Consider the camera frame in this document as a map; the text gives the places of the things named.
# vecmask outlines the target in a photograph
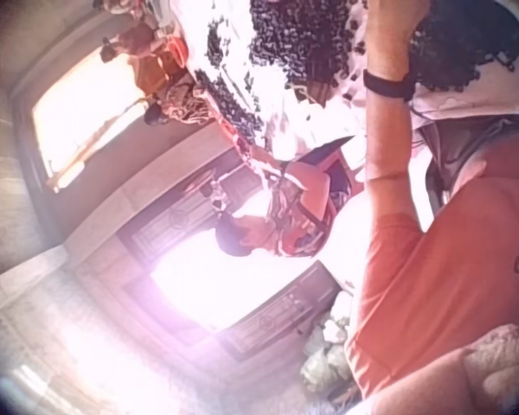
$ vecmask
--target bright window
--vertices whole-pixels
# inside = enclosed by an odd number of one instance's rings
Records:
[[[266,214],[270,194],[260,191],[237,214]],[[311,264],[254,251],[245,258],[219,249],[215,231],[176,246],[152,273],[163,295],[185,316],[212,331],[226,329],[285,288]]]
[[[44,93],[33,108],[33,117],[48,177],[69,168],[107,121],[121,116],[93,145],[94,150],[144,114],[143,105],[131,107],[144,97],[134,79],[128,56],[105,64],[98,49]],[[80,163],[74,166],[74,171],[80,170]]]

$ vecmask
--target black wristband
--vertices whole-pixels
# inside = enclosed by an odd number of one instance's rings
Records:
[[[369,91],[383,97],[402,98],[406,102],[411,101],[415,93],[415,81],[411,73],[408,73],[403,80],[384,80],[366,69],[363,71],[363,84]]]

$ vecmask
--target plastic bag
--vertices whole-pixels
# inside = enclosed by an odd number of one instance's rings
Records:
[[[304,354],[306,356],[313,356],[319,350],[323,350],[329,346],[330,344],[325,341],[323,336],[323,327],[316,326],[304,345]]]
[[[324,350],[319,350],[304,363],[300,376],[306,388],[313,393],[326,391],[340,380],[338,373],[329,365]]]
[[[343,344],[346,342],[348,338],[348,333],[345,329],[338,327],[338,325],[329,320],[325,323],[325,328],[323,329],[323,337],[326,342],[333,344]]]
[[[344,380],[352,379],[352,371],[349,368],[348,361],[346,360],[346,353],[344,352],[343,345],[335,345],[330,348],[329,353],[327,353],[327,362],[341,378]]]
[[[340,291],[336,296],[336,300],[332,309],[330,309],[330,318],[338,327],[344,329],[349,325],[350,313],[352,311],[353,297],[346,291]]]

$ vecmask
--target dark curly hair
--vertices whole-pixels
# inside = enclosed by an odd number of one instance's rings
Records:
[[[242,245],[242,240],[247,235],[244,227],[234,223],[233,216],[221,212],[219,221],[215,227],[215,238],[220,249],[232,257],[247,257],[252,253],[252,247]]]
[[[162,112],[162,106],[159,105],[157,102],[154,102],[150,104],[146,112],[144,113],[144,122],[147,125],[158,125],[161,124],[160,121],[162,119],[163,112]]]
[[[118,56],[117,51],[113,48],[107,37],[102,39],[102,43],[104,46],[102,50],[100,50],[100,58],[102,58],[104,63],[113,61]]]

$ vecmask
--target strap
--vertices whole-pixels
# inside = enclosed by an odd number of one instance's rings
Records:
[[[312,212],[306,209],[301,201],[296,202],[296,207],[303,216],[315,223],[316,227],[321,229],[323,232],[327,230],[327,226],[322,221],[320,221]]]
[[[288,168],[288,165],[290,162],[281,162],[280,164],[280,178],[282,179],[285,177],[286,169]]]
[[[415,93],[415,80],[412,73],[408,73],[403,80],[384,80],[365,69],[363,71],[363,84],[369,91],[383,97],[403,98],[406,102],[411,101]]]

